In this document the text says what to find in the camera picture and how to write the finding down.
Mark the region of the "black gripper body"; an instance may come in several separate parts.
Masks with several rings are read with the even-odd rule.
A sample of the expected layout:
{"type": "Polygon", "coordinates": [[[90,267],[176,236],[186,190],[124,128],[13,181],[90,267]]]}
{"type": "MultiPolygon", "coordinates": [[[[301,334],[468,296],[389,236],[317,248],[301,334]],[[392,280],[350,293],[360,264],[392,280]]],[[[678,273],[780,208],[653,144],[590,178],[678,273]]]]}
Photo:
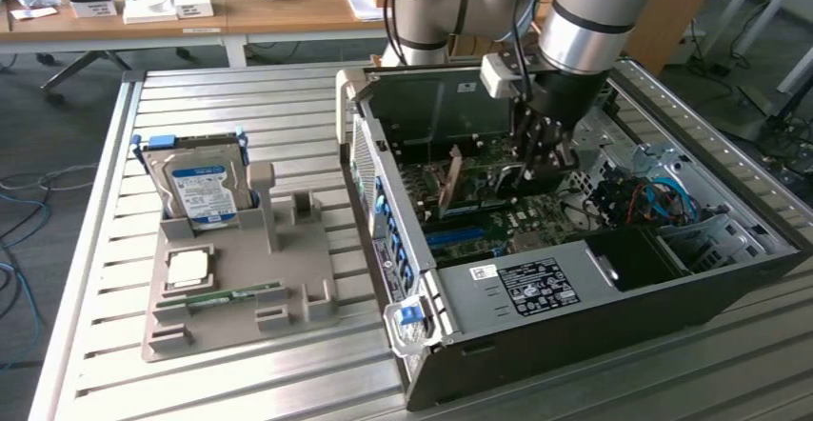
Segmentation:
{"type": "Polygon", "coordinates": [[[565,130],[572,130],[586,115],[609,71],[597,74],[576,74],[564,70],[546,70],[534,75],[532,81],[532,112],[557,121],[565,130]]]}

